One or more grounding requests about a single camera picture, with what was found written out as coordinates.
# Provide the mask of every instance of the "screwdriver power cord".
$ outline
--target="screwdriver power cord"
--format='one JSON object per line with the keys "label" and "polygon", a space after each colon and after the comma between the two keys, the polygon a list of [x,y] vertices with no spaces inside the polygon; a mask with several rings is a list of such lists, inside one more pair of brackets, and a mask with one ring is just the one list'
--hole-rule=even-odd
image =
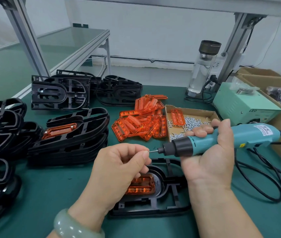
{"label": "screwdriver power cord", "polygon": [[[281,144],[281,142],[273,142],[272,144]],[[281,170],[276,168],[275,166],[272,165],[272,163],[270,163],[270,161],[268,161],[264,156],[262,156],[261,154],[258,153],[256,148],[253,149],[247,149],[249,152],[255,154],[269,169],[273,170],[277,176],[277,180],[275,180],[272,176],[268,175],[267,173],[249,165],[246,163],[243,163],[241,161],[238,161],[236,158],[236,149],[234,150],[234,163],[236,168],[238,169],[238,171],[241,173],[241,175],[246,179],[247,182],[249,182],[250,185],[252,185],[260,194],[262,194],[263,196],[265,196],[267,199],[275,202],[275,203],[279,203],[281,202]],[[280,196],[278,198],[273,198],[271,196],[269,196],[268,194],[266,194],[265,192],[263,192],[260,188],[258,188],[247,176],[246,174],[242,171],[241,167],[244,168],[248,168],[251,170],[254,170],[262,175],[264,175],[265,177],[267,177],[269,180],[271,180],[274,185],[278,188]]]}

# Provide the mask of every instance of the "metal pipe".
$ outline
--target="metal pipe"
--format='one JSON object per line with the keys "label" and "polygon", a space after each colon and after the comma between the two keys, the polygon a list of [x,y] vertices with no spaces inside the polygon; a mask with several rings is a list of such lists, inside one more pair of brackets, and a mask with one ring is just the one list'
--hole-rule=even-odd
{"label": "metal pipe", "polygon": [[[107,57],[106,55],[91,55],[93,57]],[[154,62],[172,62],[172,63],[186,63],[186,64],[194,64],[194,62],[190,61],[176,61],[176,60],[166,60],[166,59],[155,59],[155,58],[136,58],[136,57],[125,57],[125,56],[117,56],[111,55],[111,58],[119,58],[119,59],[132,59],[132,60],[143,60],[143,61],[150,61],[151,63]]]}

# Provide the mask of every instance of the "electric screwdriver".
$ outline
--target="electric screwdriver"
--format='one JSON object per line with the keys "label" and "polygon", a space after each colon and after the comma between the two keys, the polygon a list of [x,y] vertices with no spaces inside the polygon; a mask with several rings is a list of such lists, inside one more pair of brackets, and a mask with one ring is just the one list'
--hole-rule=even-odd
{"label": "electric screwdriver", "polygon": [[[256,148],[268,146],[277,142],[281,136],[281,131],[274,126],[265,123],[240,124],[232,127],[234,134],[234,148]],[[206,152],[210,147],[218,143],[218,129],[205,138],[188,136],[174,139],[163,144],[155,151],[165,156],[174,155],[176,157],[190,157]]]}

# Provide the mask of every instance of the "left hand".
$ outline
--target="left hand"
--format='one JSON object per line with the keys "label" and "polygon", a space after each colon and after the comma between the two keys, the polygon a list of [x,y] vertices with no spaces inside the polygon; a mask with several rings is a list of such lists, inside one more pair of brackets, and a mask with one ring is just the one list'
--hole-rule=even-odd
{"label": "left hand", "polygon": [[139,144],[116,144],[99,151],[86,188],[68,213],[98,232],[104,216],[123,197],[133,178],[146,174],[149,149]]}

